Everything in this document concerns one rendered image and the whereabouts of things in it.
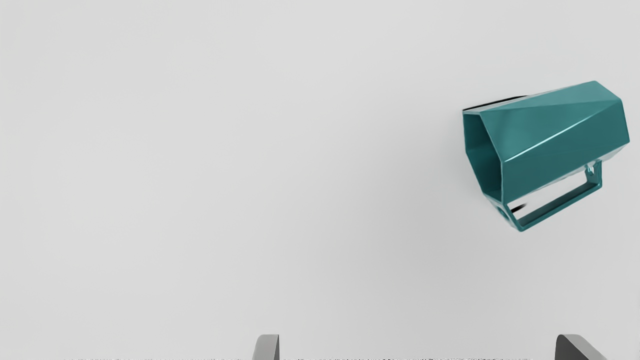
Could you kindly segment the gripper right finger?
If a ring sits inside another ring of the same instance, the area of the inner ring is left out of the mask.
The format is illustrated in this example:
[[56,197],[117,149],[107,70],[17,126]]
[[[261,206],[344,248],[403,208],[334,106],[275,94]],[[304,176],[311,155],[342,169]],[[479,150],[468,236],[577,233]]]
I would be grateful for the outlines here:
[[578,334],[560,334],[555,343],[555,360],[608,360]]

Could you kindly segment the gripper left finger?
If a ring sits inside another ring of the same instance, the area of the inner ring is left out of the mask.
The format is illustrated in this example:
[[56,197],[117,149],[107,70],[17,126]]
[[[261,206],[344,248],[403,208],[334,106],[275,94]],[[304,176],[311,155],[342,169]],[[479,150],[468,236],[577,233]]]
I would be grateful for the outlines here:
[[252,360],[281,360],[280,337],[276,333],[259,335]]

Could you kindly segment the teal faceted mug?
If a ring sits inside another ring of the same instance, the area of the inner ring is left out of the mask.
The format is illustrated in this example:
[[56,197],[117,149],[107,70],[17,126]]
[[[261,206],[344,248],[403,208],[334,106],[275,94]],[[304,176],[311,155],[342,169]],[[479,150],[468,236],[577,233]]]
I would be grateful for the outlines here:
[[[462,110],[465,153],[483,195],[523,232],[602,187],[602,164],[630,142],[622,99],[596,80]],[[510,203],[574,174],[580,186],[521,218]]]

